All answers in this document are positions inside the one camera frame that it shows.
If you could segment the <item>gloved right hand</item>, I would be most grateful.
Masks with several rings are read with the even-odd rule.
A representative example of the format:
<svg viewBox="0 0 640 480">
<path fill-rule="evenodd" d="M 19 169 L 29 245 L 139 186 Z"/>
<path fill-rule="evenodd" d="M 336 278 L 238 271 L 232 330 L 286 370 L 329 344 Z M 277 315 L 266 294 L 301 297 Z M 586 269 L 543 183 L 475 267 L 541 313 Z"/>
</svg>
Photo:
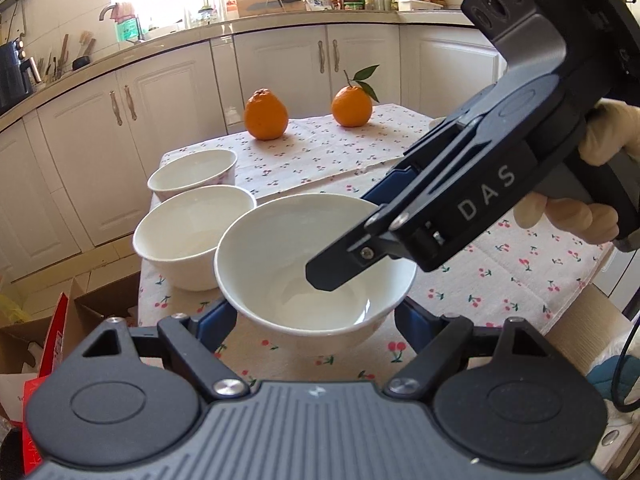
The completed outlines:
<svg viewBox="0 0 640 480">
<path fill-rule="evenodd" d="M 620 101 L 601 100 L 598 114 L 587 124 L 578 145 L 584 162 L 599 167 L 620 151 L 639 160 L 639 109 Z M 569 232 L 591 245 L 612 242 L 620 232 L 618 212 L 608 205 L 587 205 L 572 198 L 552 200 L 537 192 L 523 197 L 513 208 L 514 220 L 531 229 L 546 216 L 558 230 Z"/>
</svg>

